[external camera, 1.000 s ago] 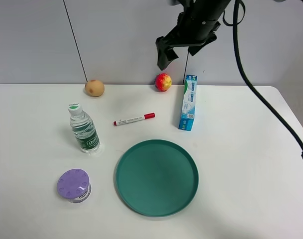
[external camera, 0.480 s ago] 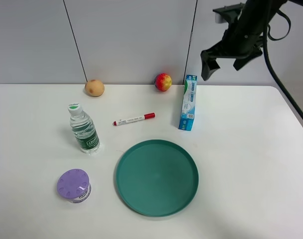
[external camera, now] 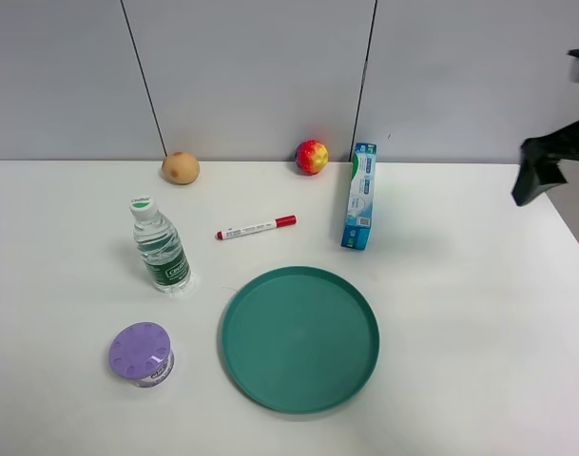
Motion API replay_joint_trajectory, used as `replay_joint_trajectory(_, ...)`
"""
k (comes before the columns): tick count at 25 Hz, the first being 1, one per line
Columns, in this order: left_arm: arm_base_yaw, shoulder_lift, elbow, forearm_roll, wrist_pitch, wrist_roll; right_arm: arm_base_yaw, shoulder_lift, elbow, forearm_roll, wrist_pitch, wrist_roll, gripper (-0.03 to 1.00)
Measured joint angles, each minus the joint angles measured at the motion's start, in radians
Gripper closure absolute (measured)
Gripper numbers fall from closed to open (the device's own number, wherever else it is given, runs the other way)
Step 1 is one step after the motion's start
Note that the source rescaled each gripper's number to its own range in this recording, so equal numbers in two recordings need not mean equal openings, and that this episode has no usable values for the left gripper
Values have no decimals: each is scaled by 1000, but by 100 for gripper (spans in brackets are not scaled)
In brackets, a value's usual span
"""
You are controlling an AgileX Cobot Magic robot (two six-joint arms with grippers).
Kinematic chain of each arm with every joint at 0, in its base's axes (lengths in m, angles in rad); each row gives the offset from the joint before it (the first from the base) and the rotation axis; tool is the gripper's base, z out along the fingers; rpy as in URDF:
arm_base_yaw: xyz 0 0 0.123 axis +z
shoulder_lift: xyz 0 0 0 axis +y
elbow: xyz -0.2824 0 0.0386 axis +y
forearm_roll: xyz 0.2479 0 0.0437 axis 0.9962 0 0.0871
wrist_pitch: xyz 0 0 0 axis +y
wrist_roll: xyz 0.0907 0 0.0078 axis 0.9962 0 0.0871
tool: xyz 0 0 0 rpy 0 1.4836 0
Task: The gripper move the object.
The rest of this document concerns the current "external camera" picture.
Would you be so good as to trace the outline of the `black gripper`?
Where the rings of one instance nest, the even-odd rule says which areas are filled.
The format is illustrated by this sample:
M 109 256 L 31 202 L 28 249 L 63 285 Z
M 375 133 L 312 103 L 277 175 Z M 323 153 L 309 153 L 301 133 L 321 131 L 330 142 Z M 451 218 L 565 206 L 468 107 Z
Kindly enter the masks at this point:
M 570 80 L 579 84 L 579 48 L 571 49 Z M 568 181 L 560 170 L 559 161 L 579 162 L 579 121 L 569 124 L 546 137 L 525 140 L 520 149 L 520 166 L 511 190 L 515 204 L 523 207 L 552 188 Z

